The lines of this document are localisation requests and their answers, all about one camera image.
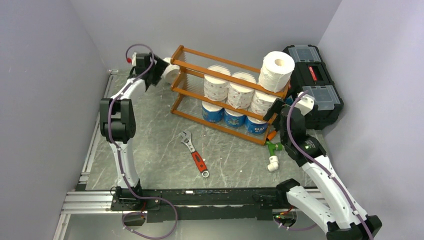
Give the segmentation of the blue roll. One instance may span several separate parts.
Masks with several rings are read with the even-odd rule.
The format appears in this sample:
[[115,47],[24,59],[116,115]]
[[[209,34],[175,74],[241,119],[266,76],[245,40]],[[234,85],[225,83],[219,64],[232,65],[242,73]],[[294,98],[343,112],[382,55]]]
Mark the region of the blue roll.
[[267,130],[268,123],[266,121],[258,120],[251,116],[246,116],[244,126],[249,133],[260,135]]
[[223,112],[225,124],[232,128],[238,128],[245,124],[246,115],[225,108]]
[[218,123],[223,119],[224,108],[202,101],[202,118],[210,123]]

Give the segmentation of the black plastic toolbox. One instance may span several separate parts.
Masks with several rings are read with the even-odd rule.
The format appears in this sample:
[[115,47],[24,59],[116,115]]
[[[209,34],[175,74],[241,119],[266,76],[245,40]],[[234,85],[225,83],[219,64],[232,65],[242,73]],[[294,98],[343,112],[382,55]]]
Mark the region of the black plastic toolbox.
[[285,102],[292,103],[300,92],[307,91],[314,98],[314,106],[305,116],[306,128],[323,130],[334,124],[344,102],[318,47],[311,44],[289,45],[283,52],[290,55],[295,63]]

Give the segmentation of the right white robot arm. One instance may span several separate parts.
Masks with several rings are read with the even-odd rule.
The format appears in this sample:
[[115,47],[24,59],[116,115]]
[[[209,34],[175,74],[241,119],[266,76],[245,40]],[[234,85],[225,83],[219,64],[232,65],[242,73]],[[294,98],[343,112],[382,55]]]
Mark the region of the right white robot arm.
[[273,200],[282,207],[294,206],[306,214],[328,240],[372,240],[382,227],[380,218],[369,215],[353,198],[335,172],[324,147],[306,132],[305,116],[294,105],[276,99],[264,116],[278,116],[273,126],[280,132],[279,146],[312,179],[326,203],[306,191],[293,178],[276,186]]

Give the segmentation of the orange handled screwdriver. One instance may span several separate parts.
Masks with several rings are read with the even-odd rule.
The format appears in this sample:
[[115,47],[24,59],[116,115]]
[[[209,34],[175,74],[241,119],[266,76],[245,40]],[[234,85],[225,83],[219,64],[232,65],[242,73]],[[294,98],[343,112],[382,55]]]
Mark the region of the orange handled screwdriver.
[[275,138],[275,136],[277,135],[277,131],[271,131],[268,135],[267,135],[267,137],[266,137],[266,140],[267,141],[272,141],[274,138]]

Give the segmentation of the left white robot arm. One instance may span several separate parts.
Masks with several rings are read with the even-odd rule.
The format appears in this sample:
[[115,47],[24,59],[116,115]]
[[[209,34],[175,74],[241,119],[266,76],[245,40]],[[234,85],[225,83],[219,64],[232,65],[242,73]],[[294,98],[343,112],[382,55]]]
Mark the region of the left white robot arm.
[[158,84],[169,63],[152,52],[134,53],[128,61],[133,67],[124,86],[113,96],[100,100],[99,126],[115,160],[118,174],[115,198],[129,209],[137,210],[143,205],[144,196],[132,150],[137,128],[133,101]]

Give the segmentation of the plain white paper roll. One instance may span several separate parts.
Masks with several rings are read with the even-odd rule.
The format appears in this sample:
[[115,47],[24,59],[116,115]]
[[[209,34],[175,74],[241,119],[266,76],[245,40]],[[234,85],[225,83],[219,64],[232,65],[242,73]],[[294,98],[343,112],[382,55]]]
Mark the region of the plain white paper roll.
[[289,54],[271,51],[263,58],[258,83],[270,92],[280,92],[289,82],[294,68],[295,61]]

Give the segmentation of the red handled adjustable wrench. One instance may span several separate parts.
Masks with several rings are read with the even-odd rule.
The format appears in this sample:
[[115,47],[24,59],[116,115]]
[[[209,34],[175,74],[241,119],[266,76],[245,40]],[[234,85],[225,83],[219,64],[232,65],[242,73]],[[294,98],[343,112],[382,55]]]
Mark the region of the red handled adjustable wrench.
[[192,143],[192,134],[190,131],[188,130],[183,130],[180,133],[182,140],[181,143],[183,143],[185,146],[187,146],[187,148],[190,151],[190,154],[193,158],[193,161],[197,167],[197,169],[199,170],[201,176],[203,178],[208,178],[210,176],[209,170],[203,160],[203,158],[201,157],[201,155],[198,153],[198,151],[195,149],[193,143]]

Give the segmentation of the dotted white roll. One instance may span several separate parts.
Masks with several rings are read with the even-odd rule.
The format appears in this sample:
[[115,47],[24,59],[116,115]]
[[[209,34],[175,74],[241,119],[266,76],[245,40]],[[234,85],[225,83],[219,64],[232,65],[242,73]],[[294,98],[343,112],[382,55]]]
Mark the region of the dotted white roll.
[[[224,75],[231,75],[228,68],[221,65],[212,65],[207,68],[214,72]],[[228,97],[229,82],[227,80],[217,78],[211,75],[204,75],[203,92],[204,96],[212,101],[222,102]]]
[[277,96],[255,90],[249,109],[255,114],[264,116],[277,98]]
[[[250,83],[257,83],[255,77],[247,72],[235,72],[231,76]],[[230,82],[227,95],[228,104],[235,109],[246,109],[250,106],[254,93],[253,88]]]

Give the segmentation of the orange wooden shelf rack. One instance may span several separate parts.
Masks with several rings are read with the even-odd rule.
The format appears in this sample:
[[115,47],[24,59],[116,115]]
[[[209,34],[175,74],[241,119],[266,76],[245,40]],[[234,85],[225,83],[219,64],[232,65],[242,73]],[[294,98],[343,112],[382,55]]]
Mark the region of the orange wooden shelf rack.
[[210,65],[220,65],[223,67],[229,67],[231,70],[237,70],[240,72],[250,73],[254,76],[257,76],[260,73],[259,68],[248,66],[242,63],[238,63],[232,60],[228,60],[222,57],[214,56],[208,53],[204,53],[198,50],[187,48],[183,45],[177,47],[173,53],[170,61],[173,65],[180,67],[178,77],[171,84],[170,89],[173,92],[178,93],[177,99],[171,107],[171,113],[186,118],[188,120],[194,121],[196,123],[205,125],[207,127],[213,128],[215,130],[224,132],[236,136],[238,138],[244,139],[249,142],[263,146],[266,142],[268,133],[270,132],[272,126],[269,124],[263,134],[252,134],[249,133],[245,127],[229,127],[222,122],[214,123],[209,122],[203,119],[202,116],[197,117],[193,113],[186,113],[183,111],[183,108],[180,106],[185,97],[190,97],[200,101],[205,101],[224,109],[229,109],[237,113],[262,120],[263,117],[259,114],[249,112],[243,109],[237,109],[229,104],[224,102],[213,101],[204,96],[204,76],[209,75],[217,77],[232,83],[240,84],[244,87],[249,87],[260,92],[285,99],[287,92],[290,88],[290,84],[287,83],[284,88],[279,92],[269,91],[259,84],[249,83],[242,79],[237,79],[232,76],[224,75],[217,71],[208,69]]

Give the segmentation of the dotted white roll front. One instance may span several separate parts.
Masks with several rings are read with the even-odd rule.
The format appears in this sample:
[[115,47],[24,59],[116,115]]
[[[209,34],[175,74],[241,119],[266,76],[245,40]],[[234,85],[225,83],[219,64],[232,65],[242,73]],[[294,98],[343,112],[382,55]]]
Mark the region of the dotted white roll front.
[[[247,72],[235,72],[231,76],[250,83],[257,83],[255,77]],[[228,104],[235,109],[246,109],[250,106],[254,93],[253,88],[230,82],[227,95]]]

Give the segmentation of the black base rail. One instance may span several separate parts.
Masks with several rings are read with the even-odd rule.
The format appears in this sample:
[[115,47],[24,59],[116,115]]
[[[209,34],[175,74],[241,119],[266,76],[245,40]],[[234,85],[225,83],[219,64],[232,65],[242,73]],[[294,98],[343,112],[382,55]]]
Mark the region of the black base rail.
[[148,223],[183,220],[271,221],[291,205],[275,187],[144,189],[143,199],[112,195],[113,212],[144,212]]

